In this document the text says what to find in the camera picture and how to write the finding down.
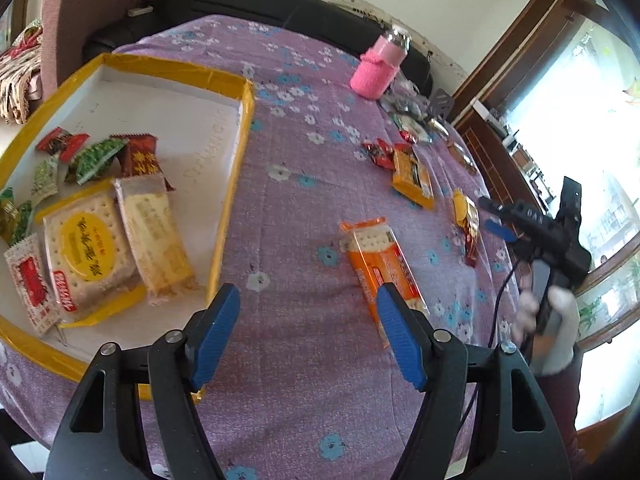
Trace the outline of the right hand white glove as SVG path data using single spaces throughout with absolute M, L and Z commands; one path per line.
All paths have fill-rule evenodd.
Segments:
M 535 335 L 539 304 L 532 292 L 532 283 L 530 274 L 525 274 L 520 279 L 520 296 L 512 326 L 512 339 L 521 346 L 526 336 L 533 336 L 530 368 L 535 375 L 550 376 L 562 372 L 573 361 L 580 324 L 577 300 L 568 289 L 550 286 L 548 300 L 553 312 L 560 317 L 560 326 L 555 335 Z

